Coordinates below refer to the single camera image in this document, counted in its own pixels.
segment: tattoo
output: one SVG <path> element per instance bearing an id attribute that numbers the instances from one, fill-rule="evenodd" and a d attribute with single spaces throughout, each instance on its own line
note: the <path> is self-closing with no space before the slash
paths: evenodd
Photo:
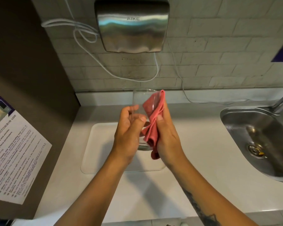
<path id="1" fill-rule="evenodd" d="M 201 210 L 200 206 L 194 200 L 193 195 L 182 188 L 183 192 L 185 193 L 186 197 L 189 199 L 190 203 L 192 204 L 193 208 L 195 209 L 197 215 L 199 216 L 200 220 L 202 221 L 204 226 L 221 226 L 221 224 L 217 221 L 216 215 L 205 215 Z"/>

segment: hand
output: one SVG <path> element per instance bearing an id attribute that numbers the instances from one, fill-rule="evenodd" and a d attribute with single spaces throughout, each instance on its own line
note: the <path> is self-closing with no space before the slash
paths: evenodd
<path id="1" fill-rule="evenodd" d="M 159 131 L 157 151 L 165 165 L 170 168 L 186 159 L 175 126 L 172 122 L 168 105 L 164 103 L 163 115 L 158 115 L 156 124 Z"/>
<path id="2" fill-rule="evenodd" d="M 139 135 L 146 123 L 146 116 L 142 114 L 134 114 L 134 119 L 132 119 L 131 113 L 137 110 L 138 107 L 138 105 L 135 105 L 122 109 L 110 153 L 118 159 L 121 159 L 126 166 L 131 163 L 137 151 Z"/>

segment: white tray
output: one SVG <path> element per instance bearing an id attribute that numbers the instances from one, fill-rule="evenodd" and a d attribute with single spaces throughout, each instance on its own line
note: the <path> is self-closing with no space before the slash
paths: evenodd
<path id="1" fill-rule="evenodd" d="M 84 174 L 95 174 L 102 167 L 111 151 L 116 129 L 117 123 L 97 123 L 92 127 L 81 165 Z M 125 171 L 159 171 L 163 168 L 165 164 L 161 159 L 151 158 L 151 151 L 137 151 Z"/>

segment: brick wall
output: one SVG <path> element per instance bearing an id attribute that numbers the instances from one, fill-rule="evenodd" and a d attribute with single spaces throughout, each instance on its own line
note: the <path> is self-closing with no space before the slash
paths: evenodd
<path id="1" fill-rule="evenodd" d="M 64 0 L 32 1 L 42 20 L 71 18 Z M 94 0 L 68 2 L 78 21 L 96 27 Z M 283 86 L 283 63 L 270 62 L 283 45 L 283 0 L 170 0 L 170 7 L 168 40 L 187 89 Z M 167 43 L 157 53 L 158 78 L 137 83 L 107 74 L 72 30 L 46 29 L 76 91 L 181 88 Z M 152 54 L 108 53 L 100 40 L 80 42 L 115 75 L 144 80 L 156 73 Z"/>

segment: person's left hand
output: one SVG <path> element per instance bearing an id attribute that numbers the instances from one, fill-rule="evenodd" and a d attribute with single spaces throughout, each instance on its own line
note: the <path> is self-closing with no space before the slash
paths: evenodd
<path id="1" fill-rule="evenodd" d="M 138 105 L 128 106 L 122 109 L 114 134 L 114 143 L 111 154 L 117 158 L 124 160 L 129 165 L 139 146 L 139 135 L 146 123 L 146 116 L 142 114 L 134 114 L 132 119 L 132 111 L 138 109 Z"/>

